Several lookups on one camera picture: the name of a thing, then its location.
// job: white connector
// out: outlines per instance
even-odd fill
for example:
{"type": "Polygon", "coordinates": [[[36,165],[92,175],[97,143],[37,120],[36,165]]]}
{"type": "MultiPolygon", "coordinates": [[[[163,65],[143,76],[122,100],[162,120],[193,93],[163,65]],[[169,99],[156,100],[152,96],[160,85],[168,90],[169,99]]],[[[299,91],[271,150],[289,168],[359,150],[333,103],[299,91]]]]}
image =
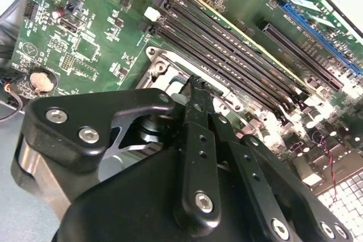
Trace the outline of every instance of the white connector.
{"type": "Polygon", "coordinates": [[[152,7],[148,7],[144,15],[152,22],[156,22],[161,17],[160,12],[152,7]]]}

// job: gray surface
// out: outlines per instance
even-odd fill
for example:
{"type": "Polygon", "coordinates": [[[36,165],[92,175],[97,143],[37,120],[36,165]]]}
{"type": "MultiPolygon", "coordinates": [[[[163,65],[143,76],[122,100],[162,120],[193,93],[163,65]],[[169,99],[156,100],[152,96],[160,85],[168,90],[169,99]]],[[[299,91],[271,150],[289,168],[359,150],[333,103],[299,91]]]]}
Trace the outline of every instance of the gray surface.
{"type": "MultiPolygon", "coordinates": [[[[10,111],[0,105],[0,116],[10,111]]],[[[18,114],[0,123],[0,242],[50,242],[58,219],[46,204],[19,188],[10,173],[22,120],[18,114]]]]}

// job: white label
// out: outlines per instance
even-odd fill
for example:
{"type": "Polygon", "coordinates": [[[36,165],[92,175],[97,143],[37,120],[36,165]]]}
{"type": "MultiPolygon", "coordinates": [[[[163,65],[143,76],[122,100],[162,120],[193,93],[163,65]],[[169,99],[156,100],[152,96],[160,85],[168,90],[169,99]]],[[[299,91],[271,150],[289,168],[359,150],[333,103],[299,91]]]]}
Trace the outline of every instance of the white label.
{"type": "Polygon", "coordinates": [[[327,25],[329,27],[335,28],[335,26],[331,22],[329,22],[328,20],[322,19],[322,18],[317,17],[317,16],[312,16],[312,15],[310,15],[310,16],[311,16],[311,18],[313,18],[318,23],[322,23],[322,24],[327,25]]]}
{"type": "Polygon", "coordinates": [[[316,7],[316,5],[314,5],[310,1],[307,0],[290,0],[290,1],[296,5],[303,6],[311,10],[320,11],[320,9],[318,9],[318,7],[316,7]]]}

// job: ram slot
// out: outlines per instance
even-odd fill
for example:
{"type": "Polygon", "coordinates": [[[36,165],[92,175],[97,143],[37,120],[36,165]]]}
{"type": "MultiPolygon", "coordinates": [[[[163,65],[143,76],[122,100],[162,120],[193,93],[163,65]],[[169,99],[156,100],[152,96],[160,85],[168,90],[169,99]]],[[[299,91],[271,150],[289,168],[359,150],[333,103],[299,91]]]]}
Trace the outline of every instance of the ram slot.
{"type": "Polygon", "coordinates": [[[217,78],[221,78],[224,82],[228,82],[229,86],[235,89],[236,92],[240,94],[247,94],[252,99],[257,101],[261,106],[269,109],[273,113],[280,111],[278,106],[272,104],[263,94],[260,94],[259,92],[254,92],[250,88],[247,88],[242,82],[237,80],[235,76],[231,75],[230,72],[225,71],[225,69],[219,67],[215,63],[206,61],[207,56],[203,52],[194,48],[189,41],[187,42],[185,39],[179,37],[172,31],[168,31],[164,28],[158,29],[158,35],[180,48],[186,53],[187,56],[192,57],[194,60],[199,62],[200,65],[203,65],[210,71],[213,71],[217,78]]]}
{"type": "MultiPolygon", "coordinates": [[[[230,51],[235,52],[239,58],[244,59],[244,61],[252,66],[256,71],[263,74],[265,79],[268,79],[270,82],[278,85],[280,88],[284,89],[285,92],[290,93],[290,96],[295,96],[294,92],[296,89],[301,90],[306,95],[309,94],[304,86],[291,80],[283,72],[269,63],[269,61],[237,39],[232,32],[224,29],[223,26],[216,23],[207,14],[203,13],[196,3],[190,0],[168,1],[173,4],[172,9],[169,7],[166,9],[169,14],[177,12],[186,17],[191,23],[197,25],[200,30],[208,33],[210,37],[216,39],[230,51]]],[[[165,8],[161,4],[160,0],[156,0],[155,2],[157,6],[165,8]]]]}
{"type": "Polygon", "coordinates": [[[318,61],[308,56],[298,45],[282,34],[271,23],[264,22],[260,26],[262,32],[266,34],[272,41],[274,41],[283,51],[291,55],[295,60],[304,64],[304,66],[316,77],[318,77],[323,83],[325,83],[333,91],[338,92],[343,88],[342,82],[340,82],[335,76],[322,67],[318,61]]]}
{"type": "Polygon", "coordinates": [[[178,33],[179,35],[184,36],[186,39],[188,39],[190,44],[198,47],[201,52],[205,52],[204,56],[210,62],[216,63],[222,67],[222,69],[234,76],[237,80],[242,81],[251,89],[258,91],[266,99],[272,101],[275,105],[282,105],[286,111],[292,110],[292,108],[288,106],[288,101],[284,101],[281,97],[278,97],[273,90],[266,88],[265,85],[261,84],[260,81],[248,74],[237,64],[225,58],[223,54],[215,50],[208,43],[203,42],[198,35],[196,35],[193,31],[189,31],[186,26],[178,23],[175,20],[172,20],[171,22],[164,22],[163,27],[165,27],[168,31],[173,31],[173,33],[178,33]]]}
{"type": "Polygon", "coordinates": [[[233,51],[233,49],[229,49],[224,46],[224,44],[219,42],[217,38],[215,38],[211,33],[208,33],[203,29],[199,28],[199,26],[190,22],[188,18],[185,18],[184,15],[178,14],[178,12],[174,10],[171,10],[169,13],[172,13],[173,16],[169,16],[166,19],[168,22],[175,24],[173,23],[173,21],[176,21],[176,24],[180,25],[181,28],[186,29],[188,33],[198,35],[199,38],[204,41],[204,43],[209,44],[214,50],[223,54],[224,56],[222,56],[221,58],[227,57],[231,61],[235,62],[239,67],[245,67],[247,69],[246,72],[249,74],[249,76],[247,77],[258,77],[259,80],[267,88],[269,88],[270,90],[274,90],[274,92],[280,95],[285,100],[285,103],[288,104],[289,101],[291,101],[291,97],[294,97],[296,95],[284,85],[280,86],[279,84],[276,84],[274,80],[271,80],[269,74],[266,75],[264,71],[261,71],[261,68],[259,66],[251,64],[251,59],[249,59],[247,56],[242,54],[236,54],[235,50],[233,51]]]}

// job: blue pcie slot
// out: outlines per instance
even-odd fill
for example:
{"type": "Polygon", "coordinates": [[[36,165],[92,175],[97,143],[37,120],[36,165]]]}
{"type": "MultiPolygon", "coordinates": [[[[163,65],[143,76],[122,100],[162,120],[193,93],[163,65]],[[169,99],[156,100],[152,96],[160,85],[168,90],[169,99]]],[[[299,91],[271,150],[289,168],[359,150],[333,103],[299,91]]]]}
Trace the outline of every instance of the blue pcie slot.
{"type": "Polygon", "coordinates": [[[322,35],[316,30],[312,29],[309,24],[301,17],[294,9],[286,2],[280,1],[280,7],[297,23],[304,27],[317,41],[321,43],[335,58],[340,60],[347,68],[349,68],[356,75],[362,75],[363,71],[355,64],[349,62],[338,50],[336,50],[322,35]]]}

